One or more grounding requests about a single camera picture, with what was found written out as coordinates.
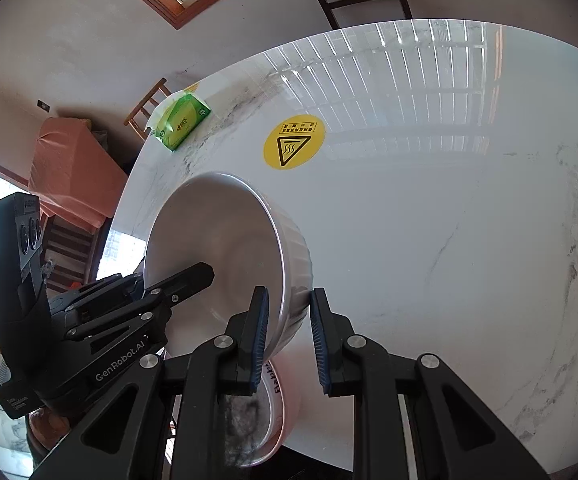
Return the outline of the left hand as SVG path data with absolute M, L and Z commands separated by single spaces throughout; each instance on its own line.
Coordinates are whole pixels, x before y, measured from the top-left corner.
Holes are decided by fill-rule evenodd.
M 38 408 L 28 415 L 33 441 L 44 451 L 50 451 L 71 430 L 68 419 L 51 408 Z

